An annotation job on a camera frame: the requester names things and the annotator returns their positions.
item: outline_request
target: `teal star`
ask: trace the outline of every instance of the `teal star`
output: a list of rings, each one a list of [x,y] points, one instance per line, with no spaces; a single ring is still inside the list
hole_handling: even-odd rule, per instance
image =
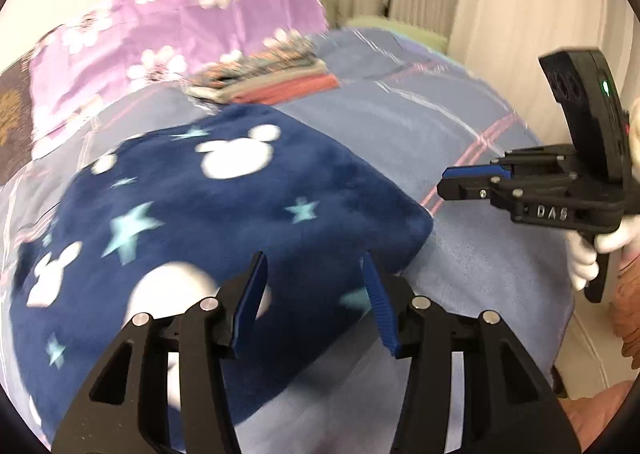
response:
[[[340,306],[354,311],[362,311],[362,316],[371,311],[371,302],[369,300],[369,294],[366,288],[359,288],[357,290],[346,293],[340,297]]]
[[[65,357],[63,357],[62,353],[65,352],[66,347],[58,344],[58,339],[55,335],[52,335],[49,338],[49,342],[47,342],[47,355],[49,355],[49,367],[53,364],[56,365],[57,368],[61,368],[65,363]]]
[[[137,176],[134,178],[122,178],[121,180],[118,180],[115,183],[113,183],[113,185],[111,185],[110,188],[114,189],[117,187],[123,187],[124,185],[130,185],[131,183],[135,183],[136,179],[138,179]]]
[[[150,206],[151,202],[143,203],[131,209],[125,215],[120,215],[111,220],[113,237],[102,253],[103,257],[117,249],[120,263],[123,266],[136,258],[138,234],[145,230],[153,230],[164,224],[152,217],[146,217],[146,211]]]
[[[286,207],[285,210],[295,215],[293,218],[293,224],[295,225],[300,221],[310,221],[315,219],[316,215],[314,214],[314,209],[317,205],[318,201],[308,203],[306,202],[306,198],[298,198],[296,199],[296,205],[294,207]]]
[[[202,136],[208,136],[209,133],[206,130],[202,130],[200,127],[189,127],[189,130],[184,134],[172,134],[172,138],[187,139],[187,138],[199,138]]]

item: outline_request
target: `floral pillow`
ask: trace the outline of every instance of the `floral pillow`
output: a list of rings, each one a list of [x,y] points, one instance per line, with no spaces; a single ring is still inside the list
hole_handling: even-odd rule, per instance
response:
[[[109,104],[289,36],[327,29],[321,0],[108,0],[53,30],[31,62],[33,150],[64,143]]]

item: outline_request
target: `metal pin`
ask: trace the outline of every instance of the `metal pin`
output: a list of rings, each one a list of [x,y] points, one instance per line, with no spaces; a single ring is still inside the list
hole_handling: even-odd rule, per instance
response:
[[[207,297],[206,299],[202,299],[200,301],[200,309],[203,311],[211,311],[218,307],[218,299],[215,297]]]
[[[484,320],[487,324],[497,324],[500,322],[500,315],[495,311],[485,311],[482,313],[482,320]]]
[[[134,326],[144,326],[147,322],[149,322],[148,313],[136,313],[133,315],[131,320]]]
[[[431,306],[431,301],[427,299],[427,297],[417,296],[411,301],[411,305],[415,309],[429,309]]]

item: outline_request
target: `green cloth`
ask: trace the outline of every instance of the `green cloth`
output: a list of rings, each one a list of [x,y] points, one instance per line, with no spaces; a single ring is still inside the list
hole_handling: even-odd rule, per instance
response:
[[[387,31],[410,38],[419,44],[445,54],[449,46],[449,39],[447,39],[447,37],[434,33],[433,31],[411,26],[411,24],[384,17],[376,17],[373,15],[354,17],[346,21],[345,27],[386,29]]]

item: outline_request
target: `gloved hand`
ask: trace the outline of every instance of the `gloved hand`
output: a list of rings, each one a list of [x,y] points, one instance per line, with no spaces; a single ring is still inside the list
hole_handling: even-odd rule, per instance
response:
[[[640,171],[640,98],[636,98],[629,110],[629,151],[634,173]],[[622,249],[624,267],[640,254],[640,215],[626,215],[620,227],[613,233],[597,235],[594,246],[587,243],[576,231],[565,234],[569,279],[574,288],[582,290],[587,282],[598,275],[596,253],[611,253]]]

